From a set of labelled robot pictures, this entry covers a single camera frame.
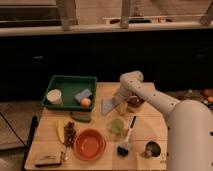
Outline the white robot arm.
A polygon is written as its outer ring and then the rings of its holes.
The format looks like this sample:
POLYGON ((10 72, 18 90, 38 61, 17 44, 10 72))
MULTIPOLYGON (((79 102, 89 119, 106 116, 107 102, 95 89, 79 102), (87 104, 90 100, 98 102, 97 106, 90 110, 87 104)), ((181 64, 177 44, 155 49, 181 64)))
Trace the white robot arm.
POLYGON ((124 73, 118 102, 135 93, 157 109, 167 125, 167 171, 213 171, 213 113, 197 100, 178 100, 147 89, 140 71, 124 73))

